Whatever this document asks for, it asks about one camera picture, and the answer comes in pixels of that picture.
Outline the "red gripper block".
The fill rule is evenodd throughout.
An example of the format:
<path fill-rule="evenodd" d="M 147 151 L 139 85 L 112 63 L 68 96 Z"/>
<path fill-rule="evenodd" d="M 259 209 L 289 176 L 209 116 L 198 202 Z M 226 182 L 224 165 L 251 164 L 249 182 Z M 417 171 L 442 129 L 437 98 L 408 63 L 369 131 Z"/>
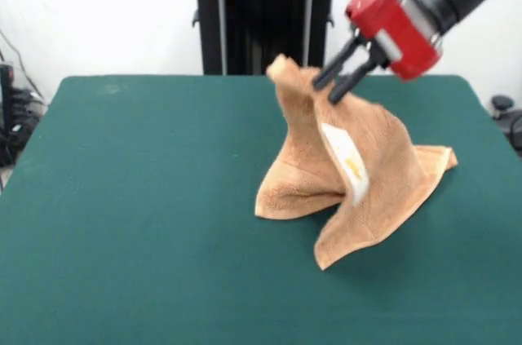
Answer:
<path fill-rule="evenodd" d="M 328 100 L 338 103 L 364 77 L 377 67 L 390 67 L 398 77 L 411 80 L 431 69 L 442 55 L 440 35 L 414 0 L 350 0 L 347 18 L 368 41 L 372 49 L 368 59 L 347 75 L 335 80 Z M 363 38 L 354 34 L 341 51 L 312 80 L 321 90 L 342 71 L 344 64 L 361 46 Z"/>

